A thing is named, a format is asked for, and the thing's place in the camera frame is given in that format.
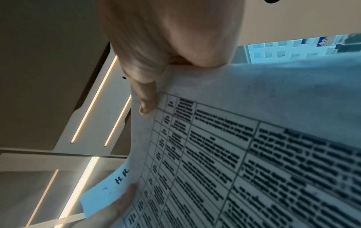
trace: sheet of paper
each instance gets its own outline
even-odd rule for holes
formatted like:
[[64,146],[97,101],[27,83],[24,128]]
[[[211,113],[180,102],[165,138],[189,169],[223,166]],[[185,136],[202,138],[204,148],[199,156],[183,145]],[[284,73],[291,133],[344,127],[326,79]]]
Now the sheet of paper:
[[169,68],[86,216],[137,183],[113,227],[361,227],[360,75],[360,55]]

